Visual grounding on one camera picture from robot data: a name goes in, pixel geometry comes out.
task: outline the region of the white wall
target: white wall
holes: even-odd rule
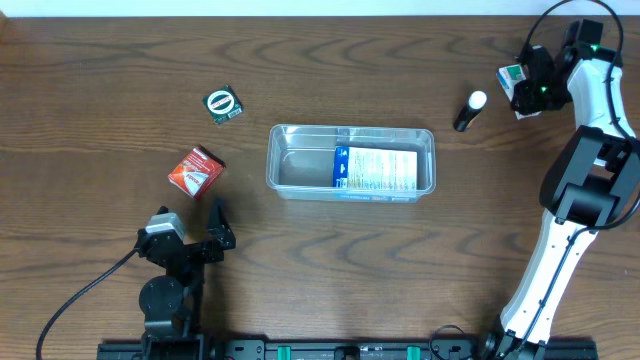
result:
[[[0,0],[8,17],[24,16],[375,16],[539,15],[557,0]],[[640,0],[606,1],[620,15],[640,15]],[[575,1],[553,14],[606,14]]]

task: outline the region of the green clamp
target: green clamp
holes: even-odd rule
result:
[[[407,360],[420,360],[420,348],[417,346],[407,346]]]
[[[291,348],[288,346],[278,346],[278,360],[291,360]]]

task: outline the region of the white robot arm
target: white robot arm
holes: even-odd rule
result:
[[[571,72],[567,85],[574,102],[576,128],[580,126],[598,128],[606,135],[624,139],[623,135],[611,124],[607,105],[605,79],[609,65],[609,62],[598,59],[580,60]],[[620,126],[628,134],[635,137],[624,115],[620,94],[622,70],[619,67],[614,67],[612,75],[612,95],[616,115],[620,118]],[[606,165],[603,159],[597,158],[594,164]],[[500,316],[502,326],[505,329],[513,330],[517,338],[522,339],[529,325],[533,322],[540,300],[544,298],[567,247],[567,239],[584,227],[586,227],[585,224],[573,221],[563,222],[548,209],[544,211],[540,237],[533,256],[518,290]],[[562,294],[580,257],[595,238],[595,233],[585,232],[576,239],[571,254],[564,263],[546,306],[527,341],[537,344],[541,341],[546,343],[549,340],[551,322]]]
[[[530,114],[573,101],[577,131],[545,176],[538,243],[485,359],[544,358],[553,316],[578,261],[640,182],[635,134],[620,93],[622,60],[619,52],[600,47],[602,27],[590,20],[571,24],[555,60],[528,40],[520,56],[530,76],[516,84],[511,107]],[[593,174],[594,166],[611,176]]]

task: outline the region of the cable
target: cable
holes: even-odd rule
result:
[[[73,304],[78,298],[84,295],[87,291],[91,290],[94,286],[98,285],[102,280],[106,279],[109,275],[113,274],[120,266],[127,262],[134,254],[135,250],[131,250],[122,260],[118,261],[113,267],[107,270],[104,274],[100,275],[97,279],[93,280],[89,285],[85,286],[82,290],[78,291],[77,294],[73,295],[71,299],[69,299],[62,307],[56,311],[55,314],[51,317],[51,320],[45,325],[44,329],[42,329],[42,333],[40,334],[40,338],[38,339],[38,345],[36,346],[36,360],[42,360],[42,345],[44,344],[44,338],[47,336],[47,333],[53,326],[53,323],[58,320],[60,315],[67,310],[67,308]]]
[[[538,319],[540,318],[540,315],[542,315],[542,310],[544,310],[545,306],[547,305],[547,301],[549,300],[549,297],[551,296],[551,292],[553,291],[553,287],[555,286],[556,281],[560,276],[560,272],[564,267],[564,263],[567,261],[567,258],[569,257],[569,253],[571,253],[571,248],[573,247],[573,244],[575,244],[578,236],[582,234],[584,231],[587,231],[587,229],[589,228],[588,227],[582,228],[576,231],[575,233],[573,233],[573,235],[569,238],[567,247],[565,248],[564,254],[562,254],[562,258],[560,259],[560,263],[558,264],[558,267],[556,267],[556,271],[554,272],[553,277],[551,278],[551,282],[549,283],[547,292],[544,294],[544,298],[540,300],[540,305],[538,306],[538,310],[536,311],[536,314],[534,315],[533,320],[531,320],[531,324],[529,324],[529,326],[527,327],[527,331],[522,337],[522,342],[520,343],[516,351],[521,351],[526,345],[527,340],[529,339],[529,336],[531,336],[531,333],[533,332],[533,328],[538,323]]]
[[[524,60],[524,55],[527,53],[527,50],[529,49],[529,42],[531,41],[531,36],[533,36],[533,33],[536,31],[536,28],[538,27],[542,19],[544,19],[550,12],[555,10],[558,6],[566,4],[570,1],[573,1],[573,0],[562,0],[559,3],[550,7],[549,9],[547,9],[547,11],[542,13],[542,15],[540,15],[538,20],[536,20],[536,23],[533,24],[533,27],[531,28],[531,30],[529,30],[529,34],[527,35],[527,40],[525,40],[524,45],[522,46],[522,50],[520,50],[520,55],[518,55],[519,62],[522,62]]]
[[[446,330],[446,329],[456,329],[456,330],[460,331],[460,332],[462,333],[462,335],[466,335],[466,334],[465,334],[465,332],[464,332],[464,331],[462,331],[462,329],[460,329],[460,328],[459,328],[459,327],[457,327],[456,325],[443,325],[443,326],[440,326],[440,327],[438,328],[438,330],[434,331],[434,332],[433,332],[433,335],[431,335],[431,339],[429,339],[429,351],[431,351],[431,353],[433,354],[433,356],[435,356],[435,357],[436,357],[436,358],[438,358],[439,360],[447,360],[447,359],[444,359],[442,356],[440,356],[440,355],[438,354],[439,349],[438,349],[437,351],[434,351],[434,349],[433,349],[433,340],[435,340],[436,336],[438,336],[438,334],[440,333],[440,331],[442,331],[442,330]],[[465,358],[462,358],[462,359],[460,359],[460,360],[469,360],[469,359],[471,359],[472,357],[473,357],[473,354],[472,354],[472,355],[469,355],[469,356],[467,356],[467,357],[465,357]]]

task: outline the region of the white cap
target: white cap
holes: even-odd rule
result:
[[[484,91],[474,91],[469,97],[469,106],[472,109],[480,110],[487,103],[487,94]]]

